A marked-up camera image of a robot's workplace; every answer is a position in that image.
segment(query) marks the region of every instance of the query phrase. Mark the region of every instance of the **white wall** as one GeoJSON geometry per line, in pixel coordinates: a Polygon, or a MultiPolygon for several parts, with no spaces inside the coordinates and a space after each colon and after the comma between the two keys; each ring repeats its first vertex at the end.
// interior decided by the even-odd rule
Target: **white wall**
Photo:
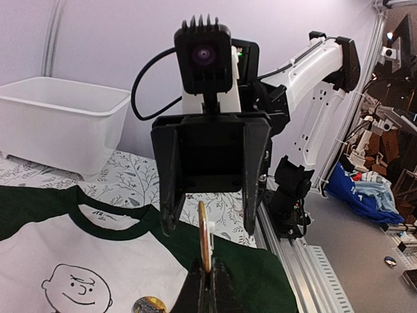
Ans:
{"type": "MultiPolygon", "coordinates": [[[[193,14],[210,13],[226,24],[232,37],[252,40],[261,48],[260,74],[278,68],[306,47],[311,30],[355,39],[361,61],[375,20],[371,0],[67,0],[53,76],[130,89],[142,66],[157,53],[173,46],[181,21],[193,14]]],[[[175,56],[157,64],[143,80],[139,110],[150,114],[180,95],[175,56]]],[[[294,142],[308,104],[294,114],[285,132],[274,140],[274,162],[294,142]]],[[[333,121],[324,158],[336,137],[348,101],[333,121]]],[[[179,113],[180,106],[170,113],[179,113]]],[[[136,120],[128,112],[119,149],[152,156],[151,122],[136,120]]]]}
{"type": "Polygon", "coordinates": [[[39,76],[53,0],[0,0],[0,85],[39,76]]]}

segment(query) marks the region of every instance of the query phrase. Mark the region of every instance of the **zip tie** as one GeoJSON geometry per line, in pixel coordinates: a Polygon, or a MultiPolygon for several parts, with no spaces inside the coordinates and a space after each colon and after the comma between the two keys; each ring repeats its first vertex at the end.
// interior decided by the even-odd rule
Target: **zip tie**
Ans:
{"type": "Polygon", "coordinates": [[[357,93],[358,95],[361,95],[364,98],[366,98],[366,95],[364,93],[360,93],[359,91],[354,90],[353,93],[357,93]]]}
{"type": "MultiPolygon", "coordinates": [[[[319,177],[319,180],[320,180],[321,182],[326,183],[326,184],[328,184],[328,183],[329,183],[327,180],[325,180],[325,179],[323,179],[323,178],[321,178],[321,177],[319,177]]],[[[328,196],[326,196],[326,195],[324,194],[324,190],[321,188],[321,183],[319,183],[319,192],[320,192],[320,196],[322,196],[322,198],[324,198],[324,199],[328,199],[328,196]]]]}
{"type": "Polygon", "coordinates": [[[343,140],[340,139],[335,139],[338,143],[341,143],[342,145],[347,145],[347,142],[344,142],[343,140]]]}

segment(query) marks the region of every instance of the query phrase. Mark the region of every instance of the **green collar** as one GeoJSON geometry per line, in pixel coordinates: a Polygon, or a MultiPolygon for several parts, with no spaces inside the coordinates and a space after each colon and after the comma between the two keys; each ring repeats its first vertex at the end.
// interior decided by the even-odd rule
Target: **green collar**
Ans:
{"type": "Polygon", "coordinates": [[[69,188],[71,201],[68,214],[72,221],[83,231],[101,239],[124,241],[132,240],[146,234],[159,223],[159,211],[153,205],[146,205],[135,209],[114,207],[88,197],[79,186],[69,188]],[[92,223],[79,209],[78,205],[85,204],[94,209],[114,215],[127,215],[140,220],[139,223],[125,230],[109,230],[92,223]]]}

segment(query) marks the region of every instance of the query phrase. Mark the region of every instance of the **black cable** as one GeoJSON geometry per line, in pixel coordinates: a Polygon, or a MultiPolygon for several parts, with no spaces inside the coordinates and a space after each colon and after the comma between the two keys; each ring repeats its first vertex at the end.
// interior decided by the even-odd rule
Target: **black cable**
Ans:
{"type": "Polygon", "coordinates": [[[300,206],[300,214],[302,218],[302,236],[304,237],[307,235],[307,220],[306,220],[306,212],[304,210],[304,199],[300,199],[298,201],[298,205],[300,206]]]}
{"type": "Polygon", "coordinates": [[[279,73],[283,72],[284,70],[287,70],[287,69],[289,69],[291,67],[292,67],[291,64],[287,64],[283,68],[279,68],[279,69],[275,70],[274,72],[271,72],[271,73],[268,73],[268,74],[264,74],[264,75],[259,76],[257,78],[257,80],[263,80],[264,78],[271,77],[271,76],[273,76],[275,74],[279,74],[279,73]]]}
{"type": "Polygon", "coordinates": [[[360,130],[362,127],[364,127],[366,124],[372,123],[371,121],[364,121],[363,123],[359,124],[352,132],[343,140],[344,142],[347,142],[349,139],[351,139],[354,134],[360,130]]]}
{"type": "Polygon", "coordinates": [[[170,54],[172,54],[174,52],[175,52],[175,48],[171,48],[171,49],[168,49],[168,50],[166,50],[164,52],[159,53],[156,57],[154,57],[153,59],[151,59],[142,68],[142,70],[139,72],[139,74],[136,76],[135,82],[134,82],[133,87],[132,87],[132,96],[130,97],[130,103],[132,105],[132,109],[133,109],[133,112],[135,113],[135,116],[140,121],[148,121],[150,119],[153,119],[153,118],[157,117],[158,115],[161,115],[166,110],[172,108],[176,103],[178,103],[182,99],[182,97],[176,98],[173,102],[169,103],[167,106],[165,106],[161,110],[159,110],[156,113],[153,113],[152,115],[149,115],[149,116],[142,116],[139,113],[139,111],[137,110],[137,107],[136,107],[136,91],[137,91],[137,87],[138,87],[139,82],[141,81],[143,75],[145,75],[145,73],[148,71],[148,69],[150,69],[151,66],[153,66],[153,64],[155,64],[156,62],[158,62],[159,60],[161,60],[163,57],[166,57],[167,55],[170,55],[170,54]]]}
{"type": "MultiPolygon", "coordinates": [[[[327,37],[326,38],[326,40],[325,41],[327,41],[327,40],[330,40],[330,39],[336,39],[335,37],[327,37]]],[[[302,55],[300,55],[300,56],[298,56],[296,59],[295,59],[295,61],[294,61],[294,64],[297,64],[299,61],[301,61],[306,55],[308,55],[310,52],[312,52],[313,50],[315,50],[317,47],[319,47],[319,46],[321,46],[321,44],[322,44],[323,42],[322,41],[320,41],[320,42],[318,42],[318,43],[316,43],[314,46],[312,46],[309,50],[307,50],[306,52],[304,52],[302,55]]],[[[277,70],[275,70],[275,71],[273,71],[273,72],[271,72],[271,73],[267,73],[267,74],[263,74],[263,75],[261,75],[261,76],[259,76],[258,78],[257,78],[257,80],[263,80],[264,78],[267,78],[267,77],[271,77],[271,76],[273,76],[273,75],[275,75],[275,74],[279,74],[279,73],[281,73],[281,72],[283,72],[284,70],[287,70],[287,69],[289,69],[289,68],[291,68],[293,65],[292,64],[287,64],[287,65],[285,65],[284,67],[282,67],[282,68],[279,68],[279,69],[277,69],[277,70]]]]}
{"type": "Polygon", "coordinates": [[[407,78],[395,78],[395,77],[383,77],[377,80],[370,80],[364,87],[364,90],[362,91],[362,93],[365,93],[369,88],[371,88],[372,86],[376,85],[379,82],[385,82],[385,81],[390,81],[390,82],[403,82],[403,81],[408,81],[407,78]]]}

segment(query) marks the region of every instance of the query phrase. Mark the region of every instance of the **leaf pattern tablecloth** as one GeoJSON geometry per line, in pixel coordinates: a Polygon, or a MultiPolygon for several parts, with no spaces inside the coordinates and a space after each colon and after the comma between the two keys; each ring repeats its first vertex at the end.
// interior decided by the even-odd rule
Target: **leaf pattern tablecloth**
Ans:
{"type": "MultiPolygon", "coordinates": [[[[115,151],[102,171],[83,179],[69,171],[58,170],[0,153],[0,185],[64,189],[79,185],[101,202],[117,207],[153,204],[159,209],[158,171],[154,160],[115,151]]],[[[187,194],[180,219],[198,226],[197,203],[204,201],[208,219],[216,222],[216,235],[247,246],[256,246],[243,227],[242,194],[187,194]]]]}

